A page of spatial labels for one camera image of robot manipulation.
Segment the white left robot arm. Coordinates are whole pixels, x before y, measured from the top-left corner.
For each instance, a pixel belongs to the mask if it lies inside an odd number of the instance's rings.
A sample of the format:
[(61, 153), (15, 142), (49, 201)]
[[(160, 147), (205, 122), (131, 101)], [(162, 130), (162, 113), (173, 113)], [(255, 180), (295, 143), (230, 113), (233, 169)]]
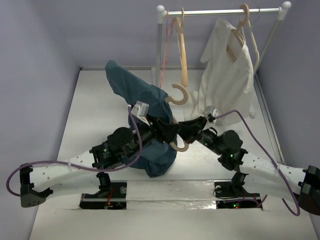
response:
[(109, 173), (132, 167), (150, 178), (164, 175), (177, 151), (179, 126), (163, 117), (130, 117), (131, 127), (119, 127), (106, 141), (67, 161), (25, 164), (19, 170), (20, 205), (31, 208), (52, 197), (93, 187), (93, 195), (111, 198), (116, 192)]

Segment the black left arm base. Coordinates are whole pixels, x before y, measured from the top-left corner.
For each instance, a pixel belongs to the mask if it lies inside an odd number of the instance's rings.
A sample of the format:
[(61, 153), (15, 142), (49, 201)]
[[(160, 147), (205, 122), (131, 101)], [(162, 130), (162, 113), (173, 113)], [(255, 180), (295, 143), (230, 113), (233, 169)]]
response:
[(95, 194), (83, 193), (79, 207), (83, 210), (125, 210), (127, 208), (127, 182), (112, 182), (108, 173), (99, 172), (99, 190)]

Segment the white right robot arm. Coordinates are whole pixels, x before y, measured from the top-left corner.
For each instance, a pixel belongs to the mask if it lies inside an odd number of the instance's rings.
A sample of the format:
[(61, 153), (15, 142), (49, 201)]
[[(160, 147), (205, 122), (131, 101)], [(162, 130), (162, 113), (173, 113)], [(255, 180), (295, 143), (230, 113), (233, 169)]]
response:
[(179, 136), (188, 144), (197, 141), (218, 155), (218, 162), (234, 176), (227, 189), (234, 196), (265, 194), (292, 201), (306, 212), (320, 214), (320, 170), (309, 165), (299, 168), (258, 157), (244, 148), (234, 130), (217, 134), (205, 128), (207, 119), (182, 121)]

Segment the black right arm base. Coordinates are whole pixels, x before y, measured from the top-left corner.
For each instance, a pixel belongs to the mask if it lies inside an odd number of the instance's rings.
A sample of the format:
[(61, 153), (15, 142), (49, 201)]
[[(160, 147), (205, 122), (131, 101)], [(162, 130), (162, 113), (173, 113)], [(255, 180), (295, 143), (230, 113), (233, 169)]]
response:
[(217, 209), (263, 209), (260, 194), (244, 189), (245, 179), (244, 173), (236, 172), (231, 180), (214, 182)]

